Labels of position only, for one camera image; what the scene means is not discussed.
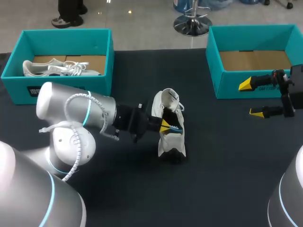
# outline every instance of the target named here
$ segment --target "box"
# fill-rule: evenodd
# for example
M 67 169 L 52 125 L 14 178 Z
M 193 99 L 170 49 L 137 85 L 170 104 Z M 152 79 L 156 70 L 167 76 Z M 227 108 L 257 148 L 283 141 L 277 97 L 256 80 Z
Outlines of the box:
M 211 26 L 206 58 L 218 99 L 280 97 L 278 87 L 240 92 L 251 76 L 303 63 L 303 36 L 296 25 Z
M 103 67 L 104 73 L 100 72 L 99 76 L 24 77 L 23 61 L 48 62 L 54 56 L 60 61 L 88 59 L 91 61 L 88 69 Z M 109 29 L 28 30 L 22 31 L 1 79 L 17 105 L 36 104 L 40 87 L 48 81 L 108 96 L 113 66 L 114 48 Z

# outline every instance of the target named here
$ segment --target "black tablecloth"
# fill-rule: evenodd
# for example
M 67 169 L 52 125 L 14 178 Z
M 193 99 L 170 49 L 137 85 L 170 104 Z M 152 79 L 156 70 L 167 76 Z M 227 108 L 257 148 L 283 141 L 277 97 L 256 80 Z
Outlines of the black tablecloth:
M 48 145 L 35 106 L 14 106 L 0 85 L 0 140 L 25 150 Z M 278 99 L 217 100 L 204 49 L 116 52 L 112 96 L 137 106 L 166 87 L 185 106 L 188 160 L 157 159 L 159 135 L 138 144 L 93 130 L 96 154 L 70 184 L 88 227 L 268 227 L 267 203 L 303 143 L 303 113 L 261 119 L 251 107 Z

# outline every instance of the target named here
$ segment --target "tiled floor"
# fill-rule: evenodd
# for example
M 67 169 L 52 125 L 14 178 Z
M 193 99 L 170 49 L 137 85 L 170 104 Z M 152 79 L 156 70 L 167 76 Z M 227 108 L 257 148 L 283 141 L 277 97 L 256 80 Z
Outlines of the tiled floor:
M 84 0 L 89 8 L 81 27 L 109 27 L 115 50 L 181 49 L 206 47 L 207 36 L 187 37 L 177 33 L 172 23 L 180 13 L 173 0 Z M 272 0 L 269 6 L 244 5 L 237 0 L 209 15 L 214 25 L 296 23 L 303 32 L 303 1 L 295 0 L 287 10 Z M 12 51 L 24 29 L 53 29 L 58 16 L 57 0 L 1 0 L 0 52 Z

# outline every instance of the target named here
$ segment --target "sneaker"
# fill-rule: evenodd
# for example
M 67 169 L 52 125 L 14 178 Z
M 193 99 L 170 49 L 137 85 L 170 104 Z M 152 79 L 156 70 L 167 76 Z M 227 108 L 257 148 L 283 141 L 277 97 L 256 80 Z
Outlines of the sneaker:
M 88 62 L 61 62 L 53 58 L 48 63 L 23 62 L 23 72 L 25 77 L 48 77 L 48 76 L 96 76 L 99 72 L 86 70 Z
M 84 15 L 84 14 L 87 13 L 87 11 L 88 11 L 88 9 L 86 8 L 85 5 L 81 5 L 81 6 L 78 7 L 78 14 L 79 15 Z
M 78 27 L 84 23 L 82 17 L 78 16 L 74 21 L 65 21 L 61 17 L 52 20 L 52 25 L 56 28 Z
M 180 162 L 186 157 L 183 110 L 179 95 L 171 88 L 158 92 L 153 100 L 152 116 L 163 119 L 158 156 L 173 162 Z

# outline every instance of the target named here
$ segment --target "chrome stool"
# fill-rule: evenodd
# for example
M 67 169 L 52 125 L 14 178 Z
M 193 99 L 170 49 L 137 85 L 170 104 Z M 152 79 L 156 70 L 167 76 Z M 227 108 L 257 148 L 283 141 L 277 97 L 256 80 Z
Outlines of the chrome stool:
M 197 14 L 198 9 L 208 9 L 209 12 L 199 15 Z M 198 6 L 198 0 L 193 0 L 193 7 L 175 20 L 174 28 L 177 32 L 187 36 L 205 35 L 209 31 L 209 26 L 212 25 L 211 20 L 206 17 L 211 11 L 209 7 Z

